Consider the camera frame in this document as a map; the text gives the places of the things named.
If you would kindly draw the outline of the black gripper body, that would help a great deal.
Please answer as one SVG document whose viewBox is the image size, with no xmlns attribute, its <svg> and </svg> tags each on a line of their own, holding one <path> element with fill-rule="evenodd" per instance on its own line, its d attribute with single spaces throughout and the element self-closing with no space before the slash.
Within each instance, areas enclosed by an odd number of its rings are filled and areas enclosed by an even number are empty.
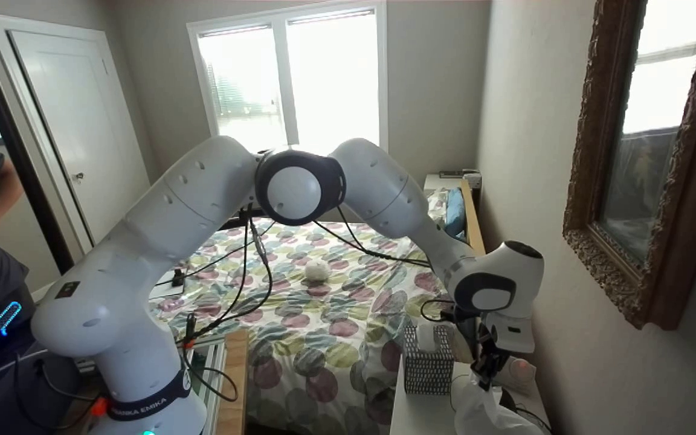
<svg viewBox="0 0 696 435">
<path fill-rule="evenodd" d="M 498 332 L 482 320 L 475 322 L 475 348 L 471 370 L 480 379 L 492 379 L 508 362 L 510 354 L 498 345 Z"/>
</svg>

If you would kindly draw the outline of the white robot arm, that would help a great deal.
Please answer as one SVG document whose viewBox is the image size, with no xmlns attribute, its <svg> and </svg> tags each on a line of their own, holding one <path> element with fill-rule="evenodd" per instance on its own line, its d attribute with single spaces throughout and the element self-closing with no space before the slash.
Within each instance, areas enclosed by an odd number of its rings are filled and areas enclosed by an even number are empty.
<svg viewBox="0 0 696 435">
<path fill-rule="evenodd" d="M 427 217 L 417 185 L 365 138 L 326 154 L 253 154 L 216 136 L 172 164 L 62 273 L 30 318 L 33 338 L 54 355 L 88 359 L 106 385 L 108 412 L 87 435 L 197 435 L 208 408 L 191 389 L 174 337 L 147 312 L 154 281 L 193 254 L 232 215 L 253 204 L 279 226 L 303 226 L 346 205 L 375 232 L 410 240 L 447 289 L 454 322 L 473 320 L 485 350 L 473 362 L 477 389 L 464 402 L 492 434 L 520 420 L 489 396 L 489 379 L 511 355 L 534 350 L 531 307 L 543 256 L 504 243 L 473 254 Z"/>
</svg>

